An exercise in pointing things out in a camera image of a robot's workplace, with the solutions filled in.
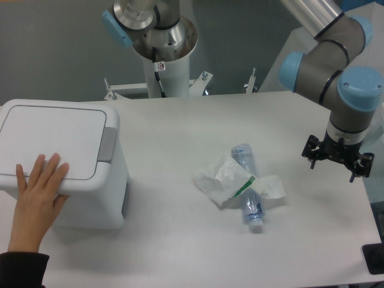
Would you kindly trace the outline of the bare human hand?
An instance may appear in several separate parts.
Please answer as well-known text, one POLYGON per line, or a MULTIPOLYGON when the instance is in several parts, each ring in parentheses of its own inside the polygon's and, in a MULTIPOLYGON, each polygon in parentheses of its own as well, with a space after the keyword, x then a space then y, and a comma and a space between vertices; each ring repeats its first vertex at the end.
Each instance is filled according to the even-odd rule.
POLYGON ((18 198, 14 210, 8 252, 39 252, 41 242, 59 215, 67 195, 57 194, 58 188, 69 170, 69 164, 60 162, 55 153, 45 162, 40 154, 28 177, 23 166, 16 165, 18 198))

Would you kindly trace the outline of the black sleeved forearm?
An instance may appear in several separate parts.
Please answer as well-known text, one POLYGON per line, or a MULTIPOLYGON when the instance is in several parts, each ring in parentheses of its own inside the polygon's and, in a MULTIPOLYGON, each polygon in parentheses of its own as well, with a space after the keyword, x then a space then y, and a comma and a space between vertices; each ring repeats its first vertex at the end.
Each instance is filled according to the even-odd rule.
POLYGON ((1 287, 45 287, 44 274, 50 256, 33 252, 1 254, 1 287))

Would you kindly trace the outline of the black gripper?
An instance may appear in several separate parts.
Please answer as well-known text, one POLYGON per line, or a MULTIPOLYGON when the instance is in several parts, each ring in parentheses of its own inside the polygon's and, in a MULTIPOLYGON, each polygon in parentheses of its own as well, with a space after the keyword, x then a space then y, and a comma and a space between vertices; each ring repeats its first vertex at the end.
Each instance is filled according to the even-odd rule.
POLYGON ((363 132, 347 133, 338 129, 327 129, 323 141, 314 135, 308 137, 301 156, 310 162, 310 169, 314 169, 317 161, 323 160, 344 164, 351 171, 349 182, 353 182, 355 178, 368 178, 374 154, 359 152, 363 138, 363 132))

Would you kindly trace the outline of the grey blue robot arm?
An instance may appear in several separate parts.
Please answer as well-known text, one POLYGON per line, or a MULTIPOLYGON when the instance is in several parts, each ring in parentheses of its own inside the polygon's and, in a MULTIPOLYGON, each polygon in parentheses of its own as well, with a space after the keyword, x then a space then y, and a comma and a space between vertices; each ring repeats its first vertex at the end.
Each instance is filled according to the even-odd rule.
MULTIPOLYGON (((312 35, 308 53, 292 52, 280 66, 279 82, 288 90, 330 111, 323 140, 310 136, 302 152, 311 164, 330 160, 352 177, 369 177, 374 154, 361 153, 373 115, 382 101, 383 78, 352 61, 373 37, 371 23, 347 16, 334 1, 284 1, 312 35)), ((202 95, 206 80, 190 81, 195 26, 181 16, 178 1, 115 1, 102 22, 113 39, 142 58, 151 98, 202 95)))

